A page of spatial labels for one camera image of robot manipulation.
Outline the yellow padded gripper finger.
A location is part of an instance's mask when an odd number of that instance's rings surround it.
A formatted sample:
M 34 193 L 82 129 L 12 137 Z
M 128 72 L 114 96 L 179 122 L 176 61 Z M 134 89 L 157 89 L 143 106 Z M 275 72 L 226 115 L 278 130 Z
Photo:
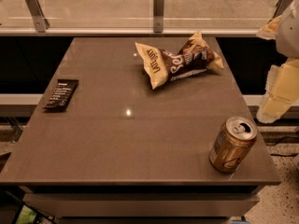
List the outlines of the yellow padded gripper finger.
M 281 20 L 281 15 L 275 17 L 257 32 L 257 36 L 265 40 L 276 40 L 278 36 L 278 26 Z
M 288 59 L 281 66 L 272 65 L 256 118 L 262 123 L 273 123 L 280 119 L 298 99 L 299 60 Z

